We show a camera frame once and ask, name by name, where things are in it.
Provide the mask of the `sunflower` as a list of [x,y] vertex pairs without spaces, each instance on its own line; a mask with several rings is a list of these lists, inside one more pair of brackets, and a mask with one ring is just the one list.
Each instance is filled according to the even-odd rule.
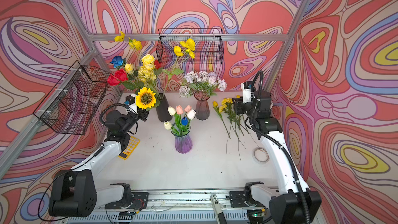
[[135,104],[139,109],[149,111],[156,108],[160,104],[160,100],[157,98],[157,94],[150,88],[143,87],[135,97]]

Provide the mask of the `yellow carnation stem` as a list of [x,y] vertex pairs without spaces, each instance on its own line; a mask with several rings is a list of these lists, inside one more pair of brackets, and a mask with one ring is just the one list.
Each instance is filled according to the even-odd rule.
[[235,133],[235,135],[237,137],[237,140],[238,140],[238,144],[237,144],[238,157],[239,157],[239,160],[241,161],[240,147],[242,146],[244,149],[246,149],[246,146],[244,145],[244,143],[241,140],[243,133],[242,133],[242,130],[241,130],[241,123],[240,123],[239,115],[234,114],[232,123],[233,123],[234,133]]
[[225,128],[225,130],[226,130],[226,132],[227,132],[227,141],[226,141],[226,154],[228,154],[228,142],[229,142],[229,140],[231,139],[231,136],[230,136],[230,132],[229,132],[229,130],[228,130],[228,128],[227,128],[227,125],[226,125],[226,122],[224,121],[224,118],[223,118],[223,112],[224,112],[224,110],[226,109],[226,106],[224,106],[224,105],[221,105],[220,107],[219,107],[219,117],[220,117],[220,119],[221,119],[221,121],[222,121],[222,123],[223,123],[223,125],[224,125],[224,128]]
[[234,110],[234,104],[233,104],[233,100],[231,98],[224,98],[221,101],[221,105],[226,106],[226,109],[223,112],[223,118],[224,118],[224,121],[226,122],[227,128],[228,128],[228,130],[230,132],[230,136],[231,136],[231,134],[235,134],[234,130],[233,130],[232,120],[233,120],[234,114],[236,114],[236,115],[238,115],[238,114]]

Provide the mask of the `purple glass tulip vase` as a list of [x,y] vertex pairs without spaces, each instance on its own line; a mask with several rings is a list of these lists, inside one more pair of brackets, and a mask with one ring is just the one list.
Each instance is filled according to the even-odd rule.
[[192,149],[193,142],[189,136],[190,131],[190,127],[184,127],[183,130],[180,131],[175,123],[173,123],[171,133],[175,137],[175,149],[177,152],[185,154]]

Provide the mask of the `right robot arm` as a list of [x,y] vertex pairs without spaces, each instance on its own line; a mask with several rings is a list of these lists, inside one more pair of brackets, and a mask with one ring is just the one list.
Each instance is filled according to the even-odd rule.
[[297,169],[287,148],[283,129],[272,116],[271,94],[263,89],[264,75],[258,71],[252,81],[241,84],[243,96],[233,98],[237,115],[246,115],[244,125],[262,143],[276,172],[278,190],[262,182],[247,183],[244,198],[248,204],[260,203],[270,211],[276,224],[310,224],[321,205],[319,192],[312,191]]

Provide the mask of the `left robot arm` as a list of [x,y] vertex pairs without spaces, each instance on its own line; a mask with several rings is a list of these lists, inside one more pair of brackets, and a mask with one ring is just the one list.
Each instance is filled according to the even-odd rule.
[[112,104],[101,112],[100,123],[107,128],[100,147],[80,164],[61,170],[52,183],[48,212],[52,217],[87,217],[95,208],[110,206],[129,209],[134,197],[130,185],[115,183],[96,187],[96,178],[115,158],[127,151],[132,127],[146,121],[148,112],[137,106],[138,96],[128,95],[124,103]]

